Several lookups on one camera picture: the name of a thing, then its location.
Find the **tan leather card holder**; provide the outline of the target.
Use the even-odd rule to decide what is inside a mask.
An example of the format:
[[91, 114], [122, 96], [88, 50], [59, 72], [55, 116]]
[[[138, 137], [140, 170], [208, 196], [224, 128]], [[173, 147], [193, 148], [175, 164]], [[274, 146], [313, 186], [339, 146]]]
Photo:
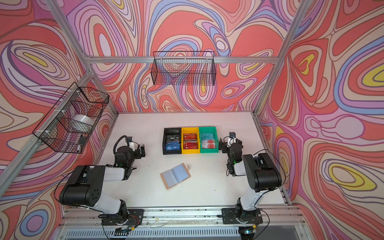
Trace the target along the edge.
[[184, 182], [189, 179], [191, 174], [187, 168], [187, 166], [182, 163], [179, 164], [172, 169], [169, 169], [163, 173], [161, 173], [162, 181], [167, 190], [173, 188], [174, 186]]

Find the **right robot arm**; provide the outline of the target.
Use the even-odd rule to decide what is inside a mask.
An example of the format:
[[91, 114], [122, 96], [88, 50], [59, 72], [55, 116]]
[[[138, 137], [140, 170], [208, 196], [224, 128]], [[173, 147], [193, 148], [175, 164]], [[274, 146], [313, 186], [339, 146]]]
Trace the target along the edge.
[[223, 208], [218, 215], [225, 225], [255, 224], [263, 222], [259, 204], [267, 193], [281, 187], [283, 177], [270, 156], [270, 151], [262, 149], [255, 154], [243, 154], [242, 142], [229, 139], [219, 141], [219, 150], [227, 154], [227, 176], [246, 177], [248, 188], [238, 198], [233, 208]]

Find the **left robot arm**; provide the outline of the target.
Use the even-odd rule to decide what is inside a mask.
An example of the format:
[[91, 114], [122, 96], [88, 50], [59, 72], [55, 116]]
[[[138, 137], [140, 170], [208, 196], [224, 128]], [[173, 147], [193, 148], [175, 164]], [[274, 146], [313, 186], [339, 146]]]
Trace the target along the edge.
[[135, 160], [146, 156], [144, 145], [132, 137], [121, 136], [113, 147], [112, 165], [77, 166], [59, 195], [54, 195], [63, 206], [83, 207], [100, 213], [103, 226], [137, 226], [140, 220], [127, 209], [124, 200], [111, 197], [103, 190], [104, 183], [126, 181], [136, 169]]

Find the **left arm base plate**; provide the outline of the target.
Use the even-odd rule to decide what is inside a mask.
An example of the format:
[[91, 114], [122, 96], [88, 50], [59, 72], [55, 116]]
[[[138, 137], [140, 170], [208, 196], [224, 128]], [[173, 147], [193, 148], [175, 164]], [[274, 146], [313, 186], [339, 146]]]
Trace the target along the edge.
[[140, 226], [143, 222], [144, 209], [128, 209], [114, 215], [101, 214], [102, 226]]

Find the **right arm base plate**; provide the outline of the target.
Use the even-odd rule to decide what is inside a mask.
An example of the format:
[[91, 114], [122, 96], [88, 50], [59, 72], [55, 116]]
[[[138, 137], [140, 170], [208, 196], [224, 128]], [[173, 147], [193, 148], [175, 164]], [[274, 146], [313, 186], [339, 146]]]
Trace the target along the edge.
[[217, 217], [221, 218], [225, 225], [252, 224], [258, 226], [263, 223], [262, 214], [259, 209], [245, 211], [241, 208], [222, 208], [221, 213]]

